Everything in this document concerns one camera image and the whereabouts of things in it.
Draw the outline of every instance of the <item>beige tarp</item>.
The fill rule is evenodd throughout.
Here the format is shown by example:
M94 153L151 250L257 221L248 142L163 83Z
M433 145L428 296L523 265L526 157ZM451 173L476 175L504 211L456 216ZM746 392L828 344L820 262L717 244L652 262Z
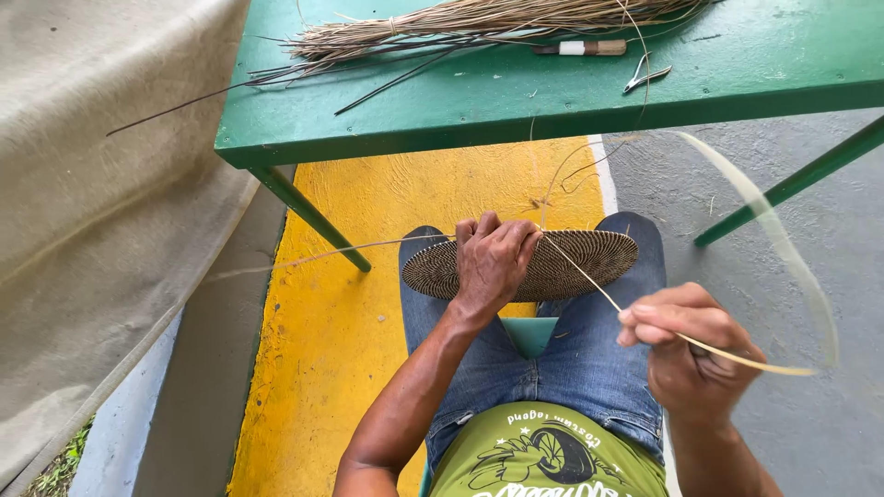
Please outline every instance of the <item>beige tarp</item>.
M0 495L175 316L256 189L212 152L247 0L0 0Z

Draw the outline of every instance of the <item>hand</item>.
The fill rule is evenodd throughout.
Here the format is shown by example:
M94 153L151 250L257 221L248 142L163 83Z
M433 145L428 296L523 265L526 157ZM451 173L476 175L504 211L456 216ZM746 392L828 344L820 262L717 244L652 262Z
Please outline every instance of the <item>hand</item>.
M515 296L543 233L527 220L501 223L493 210L478 223L461 221L456 233L461 287L452 303L481 329Z
M696 283L665 288L638 299L620 314L617 342L653 345L648 355L648 386L673 422L728 426L730 413L760 371L689 346L685 336L765 363L751 337Z

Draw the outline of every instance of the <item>pliers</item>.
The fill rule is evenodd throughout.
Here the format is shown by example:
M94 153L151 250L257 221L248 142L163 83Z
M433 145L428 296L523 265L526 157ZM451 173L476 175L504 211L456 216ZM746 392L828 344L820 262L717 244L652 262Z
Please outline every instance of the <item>pliers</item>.
M659 71L657 71L655 73L651 73L651 74L644 73L644 75L639 76L639 74L643 74L642 73L642 66L644 65L645 61L648 59L649 55L651 55L651 52L645 53L644 55L642 55L642 59L638 61L638 67L636 68L636 74L632 77L631 80L629 80L629 83L626 84L626 87L623 89L624 94L627 94L630 91L632 91L632 88L635 88L639 85L645 84L646 82L648 82L648 80L655 80L657 78L662 78L663 76L666 76L667 74L669 74L670 71L672 71L672 66L670 65L666 69L660 69Z

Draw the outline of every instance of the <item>man's left hand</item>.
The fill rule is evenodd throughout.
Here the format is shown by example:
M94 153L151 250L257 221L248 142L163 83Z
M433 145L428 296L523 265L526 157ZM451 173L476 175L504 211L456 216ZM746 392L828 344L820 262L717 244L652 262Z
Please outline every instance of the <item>man's left hand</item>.
M515 296L543 233L528 220L500 222L488 210L477 223L457 224L457 272L461 287L452 304L485 327Z

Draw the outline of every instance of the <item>person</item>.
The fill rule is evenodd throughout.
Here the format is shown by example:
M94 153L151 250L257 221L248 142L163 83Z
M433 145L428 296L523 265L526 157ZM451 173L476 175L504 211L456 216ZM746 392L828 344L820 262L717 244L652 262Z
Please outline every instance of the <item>person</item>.
M730 413L758 371L689 347L674 332L748 359L765 357L700 285L665 288L663 246L647 218L619 212L635 265L605 290L541 302L558 317L546 349L519 356L498 312L515 295L542 233L493 211L457 224L460 286L451 301L400 284L408 359L356 427L335 496L397 495L426 441L436 496L667 495L662 408L685 497L779 496ZM429 226L408 237L441 235ZM406 241L400 269L444 237Z

